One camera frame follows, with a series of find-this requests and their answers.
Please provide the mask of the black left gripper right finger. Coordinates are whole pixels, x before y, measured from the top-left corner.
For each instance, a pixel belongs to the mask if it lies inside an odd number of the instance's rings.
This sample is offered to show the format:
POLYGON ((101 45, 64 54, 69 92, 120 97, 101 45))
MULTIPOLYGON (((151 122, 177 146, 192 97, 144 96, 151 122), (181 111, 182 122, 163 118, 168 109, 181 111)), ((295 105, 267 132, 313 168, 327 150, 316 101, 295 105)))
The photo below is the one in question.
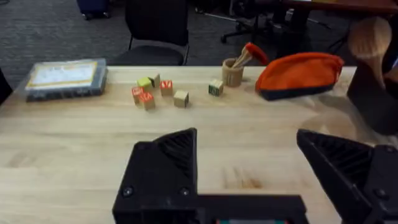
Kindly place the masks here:
POLYGON ((397 149, 299 129, 297 145, 343 223, 397 223, 397 149))

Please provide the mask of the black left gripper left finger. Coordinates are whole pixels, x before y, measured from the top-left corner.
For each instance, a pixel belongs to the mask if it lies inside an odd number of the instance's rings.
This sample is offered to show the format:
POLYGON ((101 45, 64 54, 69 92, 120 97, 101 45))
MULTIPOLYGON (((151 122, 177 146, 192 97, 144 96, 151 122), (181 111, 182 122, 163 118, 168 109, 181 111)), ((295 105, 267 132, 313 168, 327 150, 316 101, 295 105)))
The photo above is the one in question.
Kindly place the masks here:
POLYGON ((135 143, 115 198, 116 223, 198 223, 184 200, 197 196, 197 130, 135 143))

